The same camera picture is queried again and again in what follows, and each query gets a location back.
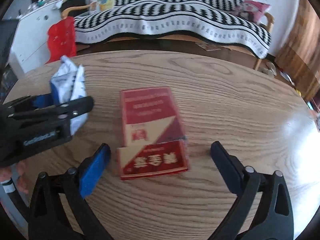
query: wooden table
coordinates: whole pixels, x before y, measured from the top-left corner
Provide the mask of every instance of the wooden table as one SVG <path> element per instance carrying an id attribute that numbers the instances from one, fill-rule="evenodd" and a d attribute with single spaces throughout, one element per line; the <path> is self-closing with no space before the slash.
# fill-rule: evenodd
<path id="1" fill-rule="evenodd" d="M 320 135 L 294 89 L 237 64 L 184 53 L 117 51 L 73 61 L 85 66 L 86 89 L 95 107 L 71 142 L 29 159 L 31 190 L 39 172 L 55 175 L 77 167 L 102 142 L 115 152 L 121 145 L 120 90 L 170 86 L 186 125 L 191 170 L 121 182 L 113 156 L 87 201 L 115 240 L 207 239 L 236 198 L 209 156 L 216 140 L 258 172 L 281 170 L 291 196 L 295 236 L 309 223 L 320 203 Z M 49 92 L 49 79 L 59 65 L 29 72 L 7 101 Z"/>

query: pink pillow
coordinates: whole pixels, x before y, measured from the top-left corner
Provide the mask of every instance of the pink pillow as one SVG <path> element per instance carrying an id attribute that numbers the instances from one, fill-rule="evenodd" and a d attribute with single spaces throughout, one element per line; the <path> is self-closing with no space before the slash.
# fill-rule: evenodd
<path id="1" fill-rule="evenodd" d="M 261 21 L 262 16 L 270 9 L 270 7 L 270 4 L 244 0 L 233 12 L 231 12 L 231 14 L 258 24 Z"/>

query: brown floor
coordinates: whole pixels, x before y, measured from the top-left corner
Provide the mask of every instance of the brown floor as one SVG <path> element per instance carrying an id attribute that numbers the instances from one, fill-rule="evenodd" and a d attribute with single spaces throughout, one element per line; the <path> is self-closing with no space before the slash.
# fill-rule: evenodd
<path id="1" fill-rule="evenodd" d="M 184 52 L 196 55 L 203 55 L 207 57 L 214 57 L 229 62 L 237 63 L 248 68 L 253 68 L 256 58 L 252 55 L 239 52 L 236 50 L 230 50 L 224 47 L 219 47 L 220 50 L 206 51 L 195 44 L 192 41 L 178 41 L 178 40 L 126 40 L 126 41 L 112 41 L 112 42 L 101 42 L 90 45 L 89 48 L 82 49 L 77 52 L 77 55 L 84 55 L 88 53 L 96 53 L 103 51 L 114 51 L 114 50 L 131 50 L 131 49 L 145 49 L 145 50 L 164 50 L 164 51 L 175 51 Z M 268 60 L 263 60 L 260 67 L 265 67 Z M 285 80 L 279 73 L 275 76 L 276 79 L 292 86 L 287 80 Z"/>

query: sofa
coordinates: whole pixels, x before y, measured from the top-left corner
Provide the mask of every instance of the sofa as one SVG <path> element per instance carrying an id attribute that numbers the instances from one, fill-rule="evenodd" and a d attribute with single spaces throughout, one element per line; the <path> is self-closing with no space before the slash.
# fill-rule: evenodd
<path id="1" fill-rule="evenodd" d="M 257 25 L 233 16 L 231 12 L 243 1 L 115 0 L 112 9 L 74 18 L 76 42 L 93 44 L 115 37 L 156 39 L 186 35 L 216 45 L 246 48 L 257 58 L 257 69 L 268 53 L 274 19 L 266 13 L 268 24 Z M 83 8 L 68 8 L 62 17 Z"/>

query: red and beige box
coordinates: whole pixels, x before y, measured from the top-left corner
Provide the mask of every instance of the red and beige box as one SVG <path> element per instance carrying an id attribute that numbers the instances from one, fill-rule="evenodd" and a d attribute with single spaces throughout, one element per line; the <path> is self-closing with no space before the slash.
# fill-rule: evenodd
<path id="1" fill-rule="evenodd" d="M 188 170 L 186 136 L 169 87 L 121 91 L 124 147 L 121 179 Z"/>

